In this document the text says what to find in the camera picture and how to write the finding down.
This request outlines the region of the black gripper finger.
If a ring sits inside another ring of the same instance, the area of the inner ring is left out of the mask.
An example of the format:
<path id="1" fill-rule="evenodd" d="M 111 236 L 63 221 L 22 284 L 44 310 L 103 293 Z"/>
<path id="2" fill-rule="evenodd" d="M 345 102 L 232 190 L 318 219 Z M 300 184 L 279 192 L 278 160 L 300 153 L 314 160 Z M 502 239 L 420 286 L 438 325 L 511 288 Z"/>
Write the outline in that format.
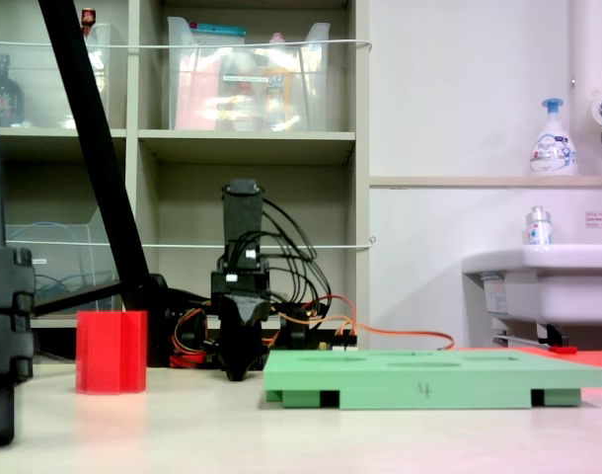
<path id="1" fill-rule="evenodd" d="M 262 322 L 268 319 L 270 302 L 261 296 L 241 295 L 236 303 L 240 318 L 239 359 L 243 365 L 252 365 L 261 352 Z"/>
<path id="2" fill-rule="evenodd" d="M 219 356 L 230 381 L 243 381 L 255 361 L 255 300 L 227 295 L 220 300 Z"/>

